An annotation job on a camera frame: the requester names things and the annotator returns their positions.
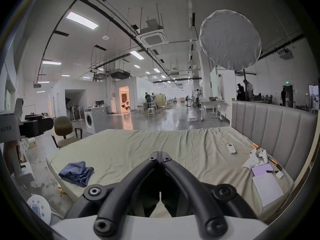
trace white table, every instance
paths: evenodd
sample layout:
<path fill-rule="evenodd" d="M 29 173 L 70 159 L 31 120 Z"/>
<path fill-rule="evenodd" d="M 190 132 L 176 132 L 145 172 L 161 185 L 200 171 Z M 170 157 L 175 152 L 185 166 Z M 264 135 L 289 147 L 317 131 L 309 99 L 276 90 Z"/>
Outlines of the white table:
<path fill-rule="evenodd" d="M 156 105 L 157 103 L 159 103 L 158 101 L 152 101 L 152 102 L 141 102 L 141 106 L 142 106 L 142 111 L 141 113 L 143 113 L 144 111 L 147 111 L 148 110 L 148 107 L 145 108 L 144 104 L 150 104 L 151 107 L 152 105 Z"/>
<path fill-rule="evenodd" d="M 222 121 L 222 115 L 221 115 L 221 107 L 222 106 L 229 106 L 224 100 L 216 100 L 216 101 L 210 101 L 210 100 L 200 100 L 199 103 L 201 104 L 201 121 L 203 122 L 204 119 L 202 117 L 203 110 L 205 109 L 204 106 L 212 106 L 212 113 L 215 116 L 212 116 L 211 118 L 220 118 Z"/>

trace upholstered headboard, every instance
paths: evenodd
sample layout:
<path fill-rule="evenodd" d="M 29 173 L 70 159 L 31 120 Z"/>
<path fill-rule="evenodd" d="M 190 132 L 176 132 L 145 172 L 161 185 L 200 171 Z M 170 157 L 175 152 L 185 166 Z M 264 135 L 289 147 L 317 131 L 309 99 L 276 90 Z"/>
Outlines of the upholstered headboard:
<path fill-rule="evenodd" d="M 272 155 L 295 181 L 314 139 L 317 116 L 258 102 L 232 101 L 231 127 Z"/>

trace beige bed sheet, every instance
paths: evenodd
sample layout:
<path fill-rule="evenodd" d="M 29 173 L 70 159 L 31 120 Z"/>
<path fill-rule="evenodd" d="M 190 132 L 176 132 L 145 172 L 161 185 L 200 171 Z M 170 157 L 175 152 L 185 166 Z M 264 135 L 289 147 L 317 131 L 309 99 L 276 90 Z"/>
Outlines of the beige bed sheet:
<path fill-rule="evenodd" d="M 234 145 L 236 154 L 230 154 L 227 143 Z M 47 163 L 63 190 L 76 200 L 84 188 L 58 176 L 68 163 L 85 161 L 86 166 L 94 168 L 88 185 L 108 185 L 121 181 L 153 151 L 165 151 L 200 181 L 233 185 L 258 218 L 265 220 L 286 201 L 294 181 L 283 170 L 284 176 L 276 180 L 284 196 L 262 208 L 253 174 L 242 167 L 249 158 L 251 144 L 250 139 L 231 127 L 176 131 L 108 129 L 56 150 L 47 157 Z M 164 216 L 163 209 L 159 206 L 153 217 Z"/>

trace white box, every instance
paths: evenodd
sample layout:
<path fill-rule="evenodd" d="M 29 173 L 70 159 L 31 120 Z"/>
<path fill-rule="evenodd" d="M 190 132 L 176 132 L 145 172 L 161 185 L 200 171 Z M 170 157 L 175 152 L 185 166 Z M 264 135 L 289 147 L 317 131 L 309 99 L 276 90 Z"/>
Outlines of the white box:
<path fill-rule="evenodd" d="M 197 121 L 197 117 L 196 116 L 190 116 L 189 117 L 189 122 L 194 122 Z"/>

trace concrete floor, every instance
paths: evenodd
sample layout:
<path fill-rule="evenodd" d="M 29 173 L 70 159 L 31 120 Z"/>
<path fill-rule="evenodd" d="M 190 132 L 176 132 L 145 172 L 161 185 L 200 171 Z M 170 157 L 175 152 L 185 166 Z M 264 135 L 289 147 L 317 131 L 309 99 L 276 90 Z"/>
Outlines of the concrete floor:
<path fill-rule="evenodd" d="M 188 122 L 189 116 L 196 116 L 196 122 Z M 218 118 L 211 118 L 210 114 L 205 114 L 204 122 L 200 121 L 201 111 L 199 108 L 179 106 L 166 111 L 157 110 L 154 117 L 148 118 L 146 114 L 138 112 L 129 112 L 123 114 L 113 114 L 108 117 L 108 128 L 126 129 L 126 130 L 190 130 L 208 127 L 229 126 L 228 120 L 222 122 Z M 74 127 L 82 127 L 82 138 L 89 136 L 84 120 L 73 122 Z M 46 198 L 50 206 L 59 214 L 64 216 L 73 201 L 67 194 L 60 194 L 58 181 L 50 172 L 46 156 L 56 150 L 56 146 L 51 138 L 53 130 L 46 131 L 43 135 L 36 137 L 37 146 L 28 149 L 26 154 L 33 169 L 35 180 L 31 182 L 26 189 L 20 188 L 24 197 L 31 194 L 38 194 Z"/>

